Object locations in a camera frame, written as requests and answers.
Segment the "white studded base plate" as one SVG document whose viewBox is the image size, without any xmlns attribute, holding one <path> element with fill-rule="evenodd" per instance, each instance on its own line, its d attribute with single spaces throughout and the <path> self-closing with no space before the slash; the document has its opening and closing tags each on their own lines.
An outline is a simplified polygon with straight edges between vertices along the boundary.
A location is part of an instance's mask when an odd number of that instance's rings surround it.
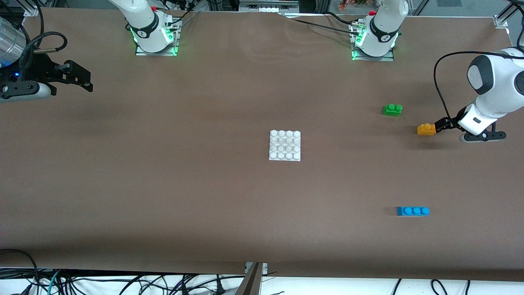
<svg viewBox="0 0 524 295">
<path fill-rule="evenodd" d="M 273 129 L 269 132 L 270 161 L 301 161 L 301 132 Z"/>
</svg>

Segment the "blue three-stud block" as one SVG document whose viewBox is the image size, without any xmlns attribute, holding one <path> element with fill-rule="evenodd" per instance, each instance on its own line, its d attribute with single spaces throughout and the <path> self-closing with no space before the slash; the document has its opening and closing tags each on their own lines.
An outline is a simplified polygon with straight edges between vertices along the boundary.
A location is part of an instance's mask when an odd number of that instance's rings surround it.
<svg viewBox="0 0 524 295">
<path fill-rule="evenodd" d="M 430 209 L 425 206 L 399 206 L 396 208 L 397 216 L 422 217 L 429 216 Z"/>
</svg>

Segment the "aluminium corner profile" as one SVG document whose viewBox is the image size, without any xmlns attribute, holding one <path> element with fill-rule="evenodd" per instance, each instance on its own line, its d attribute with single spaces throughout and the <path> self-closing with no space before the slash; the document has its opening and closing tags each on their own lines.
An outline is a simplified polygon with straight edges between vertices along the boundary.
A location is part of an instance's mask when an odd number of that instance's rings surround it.
<svg viewBox="0 0 524 295">
<path fill-rule="evenodd" d="M 492 17 L 493 23 L 496 28 L 507 28 L 508 20 L 517 11 L 524 14 L 524 0 L 506 0 L 508 4 L 498 14 Z"/>
</svg>

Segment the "white background rack unit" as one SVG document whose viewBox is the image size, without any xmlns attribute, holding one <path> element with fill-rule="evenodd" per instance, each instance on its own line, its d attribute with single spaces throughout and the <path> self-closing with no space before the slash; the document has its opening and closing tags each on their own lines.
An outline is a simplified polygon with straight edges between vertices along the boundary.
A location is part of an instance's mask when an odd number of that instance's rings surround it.
<svg viewBox="0 0 524 295">
<path fill-rule="evenodd" d="M 238 0 L 239 12 L 299 13 L 299 0 Z"/>
</svg>

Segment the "brown table cover sheet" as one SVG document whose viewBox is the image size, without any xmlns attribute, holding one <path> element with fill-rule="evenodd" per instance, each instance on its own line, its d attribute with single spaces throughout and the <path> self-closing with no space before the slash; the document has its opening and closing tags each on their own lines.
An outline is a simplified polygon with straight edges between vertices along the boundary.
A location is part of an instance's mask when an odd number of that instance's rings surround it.
<svg viewBox="0 0 524 295">
<path fill-rule="evenodd" d="M 511 46 L 490 18 L 407 18 L 395 60 L 370 62 L 278 14 L 198 13 L 176 57 L 136 56 L 118 10 L 43 14 L 69 40 L 51 58 L 94 90 L 0 103 L 0 249 L 44 268 L 524 281 L 524 109 L 499 142 L 416 132 L 444 116 L 438 58 Z M 301 132 L 300 162 L 268 159 L 273 129 Z"/>
</svg>

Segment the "metal clamp bracket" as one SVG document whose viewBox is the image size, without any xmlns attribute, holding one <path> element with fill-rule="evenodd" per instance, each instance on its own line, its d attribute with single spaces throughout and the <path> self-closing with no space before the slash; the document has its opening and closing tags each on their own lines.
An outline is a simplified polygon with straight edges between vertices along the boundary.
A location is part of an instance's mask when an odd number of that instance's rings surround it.
<svg viewBox="0 0 524 295">
<path fill-rule="evenodd" d="M 262 277 L 267 274 L 267 263 L 245 263 L 245 276 L 235 295 L 260 295 Z"/>
</svg>

